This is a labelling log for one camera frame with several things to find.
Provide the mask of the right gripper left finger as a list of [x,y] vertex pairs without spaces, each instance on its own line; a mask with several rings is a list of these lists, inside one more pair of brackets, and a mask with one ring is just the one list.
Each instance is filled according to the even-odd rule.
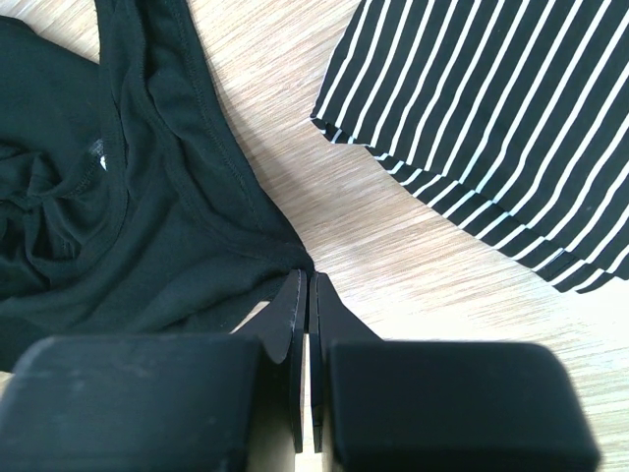
[[56,336],[1,399],[5,471],[291,471],[308,278],[231,334]]

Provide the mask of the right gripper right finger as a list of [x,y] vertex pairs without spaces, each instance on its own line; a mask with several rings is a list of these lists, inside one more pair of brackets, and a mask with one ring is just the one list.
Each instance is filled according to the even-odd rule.
[[384,340],[310,283],[314,450],[327,471],[594,471],[569,376],[523,342]]

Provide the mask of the black white striped tank top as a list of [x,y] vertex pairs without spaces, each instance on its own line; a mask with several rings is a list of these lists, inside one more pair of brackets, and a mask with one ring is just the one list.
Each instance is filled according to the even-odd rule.
[[311,119],[560,292],[628,276],[624,1],[363,1]]

